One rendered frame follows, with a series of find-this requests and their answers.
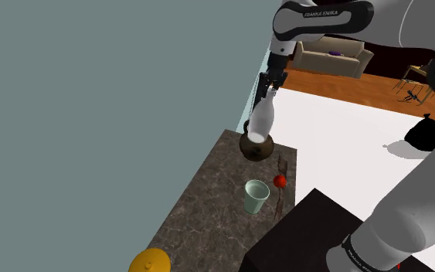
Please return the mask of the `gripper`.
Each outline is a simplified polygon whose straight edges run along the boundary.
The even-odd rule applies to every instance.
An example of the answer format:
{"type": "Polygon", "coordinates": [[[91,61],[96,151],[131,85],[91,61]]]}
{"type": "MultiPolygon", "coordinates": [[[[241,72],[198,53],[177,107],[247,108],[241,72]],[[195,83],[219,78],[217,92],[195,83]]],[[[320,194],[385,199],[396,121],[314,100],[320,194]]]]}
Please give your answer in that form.
{"type": "Polygon", "coordinates": [[[259,74],[253,102],[254,107],[267,95],[270,80],[273,81],[274,90],[279,90],[284,85],[286,78],[282,76],[287,67],[287,62],[288,56],[282,56],[276,53],[269,54],[267,60],[267,71],[259,74]]]}

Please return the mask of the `white bottle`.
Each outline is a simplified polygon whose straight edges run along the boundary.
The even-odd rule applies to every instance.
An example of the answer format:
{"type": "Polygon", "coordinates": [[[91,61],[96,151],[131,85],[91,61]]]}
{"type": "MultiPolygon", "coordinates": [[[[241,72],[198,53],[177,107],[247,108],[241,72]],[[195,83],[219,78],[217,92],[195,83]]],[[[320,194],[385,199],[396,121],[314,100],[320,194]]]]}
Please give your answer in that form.
{"type": "Polygon", "coordinates": [[[253,109],[248,125],[248,138],[254,143],[263,143],[274,123],[274,97],[276,90],[269,87],[263,98],[253,109]]]}

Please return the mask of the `beige sofa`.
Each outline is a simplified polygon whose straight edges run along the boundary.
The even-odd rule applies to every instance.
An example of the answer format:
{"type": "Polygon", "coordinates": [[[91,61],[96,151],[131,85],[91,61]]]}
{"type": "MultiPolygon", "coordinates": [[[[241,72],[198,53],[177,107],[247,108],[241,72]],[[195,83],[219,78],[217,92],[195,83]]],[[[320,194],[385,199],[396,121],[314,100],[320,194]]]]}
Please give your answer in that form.
{"type": "Polygon", "coordinates": [[[373,57],[364,42],[324,36],[296,43],[293,68],[360,79],[373,57]]]}

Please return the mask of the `brown long stick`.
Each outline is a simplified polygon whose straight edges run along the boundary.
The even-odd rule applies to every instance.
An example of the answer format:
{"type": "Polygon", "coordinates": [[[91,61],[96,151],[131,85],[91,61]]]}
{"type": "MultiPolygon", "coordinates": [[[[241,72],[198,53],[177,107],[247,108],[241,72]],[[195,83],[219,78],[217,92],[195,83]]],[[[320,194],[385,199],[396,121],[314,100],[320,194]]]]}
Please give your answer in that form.
{"type": "MultiPolygon", "coordinates": [[[[281,155],[277,160],[277,170],[279,172],[278,175],[283,175],[287,179],[287,170],[288,170],[288,162],[281,155]]],[[[284,188],[277,188],[278,191],[278,199],[276,204],[276,209],[274,213],[274,222],[277,223],[282,215],[283,206],[284,206],[284,188]]]]}

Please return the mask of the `pale green cup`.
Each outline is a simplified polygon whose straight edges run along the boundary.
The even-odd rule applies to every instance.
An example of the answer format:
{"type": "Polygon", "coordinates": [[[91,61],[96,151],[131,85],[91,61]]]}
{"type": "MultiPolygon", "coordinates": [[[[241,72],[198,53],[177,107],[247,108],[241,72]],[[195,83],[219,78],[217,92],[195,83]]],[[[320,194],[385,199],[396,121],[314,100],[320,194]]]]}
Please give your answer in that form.
{"type": "Polygon", "coordinates": [[[257,214],[270,195],[269,187],[260,180],[249,180],[245,184],[244,209],[249,214],[257,214]]]}

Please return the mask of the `yellow chair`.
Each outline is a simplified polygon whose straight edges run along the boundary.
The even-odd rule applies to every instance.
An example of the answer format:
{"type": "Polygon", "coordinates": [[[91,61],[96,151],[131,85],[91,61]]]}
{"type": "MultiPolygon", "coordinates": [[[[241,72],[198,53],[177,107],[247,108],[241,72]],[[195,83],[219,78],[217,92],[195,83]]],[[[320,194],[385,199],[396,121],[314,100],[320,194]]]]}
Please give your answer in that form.
{"type": "Polygon", "coordinates": [[[427,71],[423,70],[424,66],[409,65],[406,68],[406,72],[398,83],[393,87],[393,90],[398,94],[405,86],[411,85],[412,87],[406,92],[407,95],[403,98],[403,102],[410,102],[416,100],[421,106],[432,94],[433,88],[428,83],[419,83],[415,80],[408,78],[409,73],[416,73],[424,78],[427,78],[427,71]]]}

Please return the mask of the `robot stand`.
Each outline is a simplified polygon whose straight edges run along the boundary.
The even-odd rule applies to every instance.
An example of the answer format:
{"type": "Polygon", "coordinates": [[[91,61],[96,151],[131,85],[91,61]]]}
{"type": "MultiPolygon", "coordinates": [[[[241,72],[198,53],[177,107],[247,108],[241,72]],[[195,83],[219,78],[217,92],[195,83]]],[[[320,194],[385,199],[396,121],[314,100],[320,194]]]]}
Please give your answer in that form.
{"type": "Polygon", "coordinates": [[[238,272],[330,272],[326,253],[361,224],[313,189],[245,254],[238,272]]]}

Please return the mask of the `black rubbish bag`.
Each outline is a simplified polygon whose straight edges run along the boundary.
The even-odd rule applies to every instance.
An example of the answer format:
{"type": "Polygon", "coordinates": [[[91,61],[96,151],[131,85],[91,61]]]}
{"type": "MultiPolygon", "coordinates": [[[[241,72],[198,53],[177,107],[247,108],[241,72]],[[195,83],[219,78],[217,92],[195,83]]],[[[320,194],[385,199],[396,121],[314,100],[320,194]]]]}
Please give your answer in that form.
{"type": "Polygon", "coordinates": [[[410,128],[404,137],[404,141],[420,151],[435,149],[435,120],[430,115],[424,114],[423,119],[410,128]]]}

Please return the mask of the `yellow round lid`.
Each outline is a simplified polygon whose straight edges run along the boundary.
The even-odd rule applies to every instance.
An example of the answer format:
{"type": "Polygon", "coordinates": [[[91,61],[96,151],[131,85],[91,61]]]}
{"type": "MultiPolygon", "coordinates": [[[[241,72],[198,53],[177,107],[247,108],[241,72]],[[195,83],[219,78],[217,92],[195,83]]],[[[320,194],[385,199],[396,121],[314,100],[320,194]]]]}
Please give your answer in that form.
{"type": "Polygon", "coordinates": [[[171,261],[164,250],[149,248],[132,260],[128,272],[171,272],[171,261]]]}

